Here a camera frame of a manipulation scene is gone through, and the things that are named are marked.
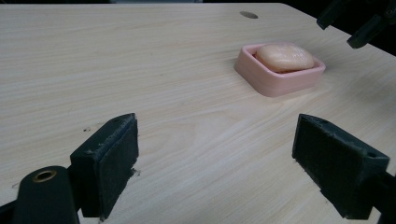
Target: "wooden table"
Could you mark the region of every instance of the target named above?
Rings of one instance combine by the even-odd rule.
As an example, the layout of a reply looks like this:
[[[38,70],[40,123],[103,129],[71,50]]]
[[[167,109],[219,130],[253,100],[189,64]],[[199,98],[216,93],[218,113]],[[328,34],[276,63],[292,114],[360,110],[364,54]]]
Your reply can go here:
[[[347,39],[280,4],[2,5],[0,204],[25,175],[67,167],[104,122],[135,112],[141,174],[106,223],[376,223],[375,210],[342,219],[291,157],[305,113],[389,155],[396,172],[396,58]],[[268,41],[325,62],[318,85],[255,92],[233,64],[242,46]]]

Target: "soap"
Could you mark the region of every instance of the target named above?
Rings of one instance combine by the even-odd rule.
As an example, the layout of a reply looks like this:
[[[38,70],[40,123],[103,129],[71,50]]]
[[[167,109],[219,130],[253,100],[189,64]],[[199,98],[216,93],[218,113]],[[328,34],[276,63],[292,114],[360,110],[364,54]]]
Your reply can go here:
[[[267,44],[260,47],[256,59],[276,73],[289,73],[314,67],[312,55],[293,44]]]

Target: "soap dish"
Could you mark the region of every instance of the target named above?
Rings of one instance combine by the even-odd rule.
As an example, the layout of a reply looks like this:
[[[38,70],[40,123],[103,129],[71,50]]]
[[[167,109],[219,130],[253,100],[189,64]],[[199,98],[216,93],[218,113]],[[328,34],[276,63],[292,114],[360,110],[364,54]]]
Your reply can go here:
[[[292,43],[271,42],[268,44]],[[313,87],[326,68],[323,62],[313,56],[315,62],[313,68],[283,74],[273,72],[253,56],[257,49],[264,45],[266,44],[245,45],[239,52],[234,65],[235,71],[261,95],[277,97]]]

